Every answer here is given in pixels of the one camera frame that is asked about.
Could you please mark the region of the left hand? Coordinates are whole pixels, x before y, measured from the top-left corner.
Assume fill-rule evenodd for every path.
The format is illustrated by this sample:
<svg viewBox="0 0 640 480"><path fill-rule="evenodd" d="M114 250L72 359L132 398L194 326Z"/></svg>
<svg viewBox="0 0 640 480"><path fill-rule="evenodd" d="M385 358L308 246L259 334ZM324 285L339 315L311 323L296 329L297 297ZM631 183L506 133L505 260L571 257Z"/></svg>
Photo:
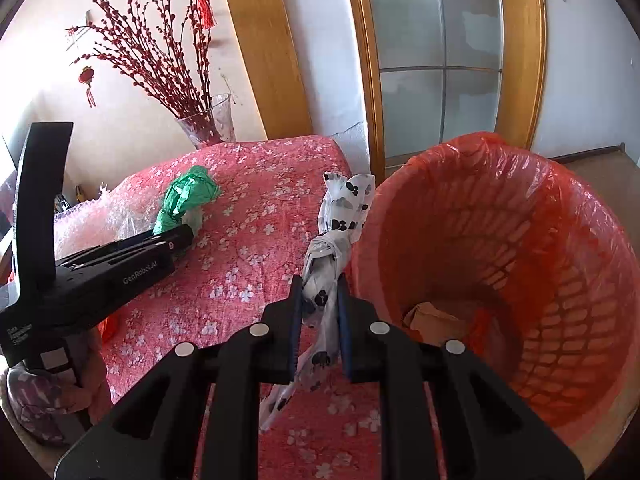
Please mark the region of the left hand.
<svg viewBox="0 0 640 480"><path fill-rule="evenodd" d="M37 441L71 445L113 406L97 328L57 340L12 366L6 388L18 423Z"/></svg>

